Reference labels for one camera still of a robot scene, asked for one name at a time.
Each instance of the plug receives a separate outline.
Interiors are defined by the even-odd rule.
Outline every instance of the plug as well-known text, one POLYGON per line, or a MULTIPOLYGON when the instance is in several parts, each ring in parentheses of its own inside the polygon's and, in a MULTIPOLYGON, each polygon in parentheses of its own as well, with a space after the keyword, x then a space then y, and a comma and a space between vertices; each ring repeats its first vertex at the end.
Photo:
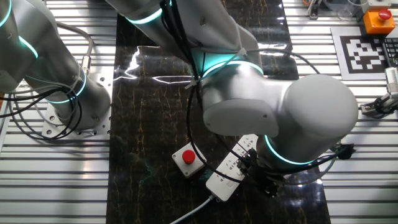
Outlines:
POLYGON ((88 76, 90 74, 90 68, 91 68, 90 56, 83 57, 83 62, 81 63, 81 67, 83 68, 84 73, 88 76))

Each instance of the white power strip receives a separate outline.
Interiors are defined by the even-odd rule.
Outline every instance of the white power strip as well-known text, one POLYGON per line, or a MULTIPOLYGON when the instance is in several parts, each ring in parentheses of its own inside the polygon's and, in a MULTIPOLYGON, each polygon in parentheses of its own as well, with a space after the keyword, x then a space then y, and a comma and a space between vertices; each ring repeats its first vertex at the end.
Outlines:
MULTIPOLYGON (((255 134, 248 134, 242 136, 242 138, 238 141, 240 145, 245 150, 256 149, 258 137, 255 134)), ((242 149, 238 144, 232 148, 234 152, 238 155, 243 156, 246 152, 242 149)), ((243 180, 244 175, 241 173, 239 168, 237 168, 238 158, 234 156, 232 153, 229 153, 225 159, 218 166, 217 171, 220 171, 222 174, 225 174, 229 177, 232 177, 237 180, 243 180)), ((234 193, 236 188, 238 188, 239 183, 236 183, 232 180, 228 180, 216 173, 213 173, 211 177, 206 182, 206 187, 217 196, 220 200, 226 202, 230 196, 234 193)))

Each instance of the cable connector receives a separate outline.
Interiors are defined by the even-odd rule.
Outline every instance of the cable connector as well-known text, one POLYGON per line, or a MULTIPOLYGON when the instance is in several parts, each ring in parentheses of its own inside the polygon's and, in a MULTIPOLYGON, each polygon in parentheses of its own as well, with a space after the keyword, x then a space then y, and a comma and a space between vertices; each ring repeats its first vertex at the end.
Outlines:
POLYGON ((83 68, 84 73, 88 76, 90 74, 90 68, 91 68, 90 56, 83 57, 83 62, 81 63, 81 67, 83 68))
POLYGON ((191 83, 189 83, 189 85, 187 85, 187 86, 185 87, 185 89, 187 90, 187 89, 189 89, 189 88, 191 88, 191 87, 197 85, 197 84, 200 82, 200 80, 201 80, 201 78, 199 78, 198 80, 192 79, 192 80, 191 80, 191 83))

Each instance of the white cable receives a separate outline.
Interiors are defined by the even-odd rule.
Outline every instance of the white cable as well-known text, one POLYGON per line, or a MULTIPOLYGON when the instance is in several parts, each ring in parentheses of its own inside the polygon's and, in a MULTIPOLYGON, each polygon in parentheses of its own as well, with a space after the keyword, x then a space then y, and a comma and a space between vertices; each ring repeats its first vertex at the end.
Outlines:
POLYGON ((187 217, 193 215, 195 212, 199 211, 201 208, 203 208, 205 205, 207 205, 209 202, 211 202, 214 198, 215 198, 214 195, 210 195, 209 199, 207 199, 206 202, 203 202, 203 204, 199 205, 197 208, 195 208, 191 212, 188 212, 187 214, 185 214, 184 216, 182 216, 181 218, 179 218, 178 220, 175 220, 174 222, 172 222, 170 224, 177 224, 180 221, 186 219, 187 217))

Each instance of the bolt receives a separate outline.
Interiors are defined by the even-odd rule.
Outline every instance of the bolt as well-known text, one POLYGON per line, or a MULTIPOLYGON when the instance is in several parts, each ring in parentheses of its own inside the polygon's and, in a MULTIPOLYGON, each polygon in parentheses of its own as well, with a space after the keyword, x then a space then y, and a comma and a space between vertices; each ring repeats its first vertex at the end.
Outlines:
POLYGON ((204 17, 200 18, 200 25, 201 26, 206 25, 206 18, 204 18, 204 17))

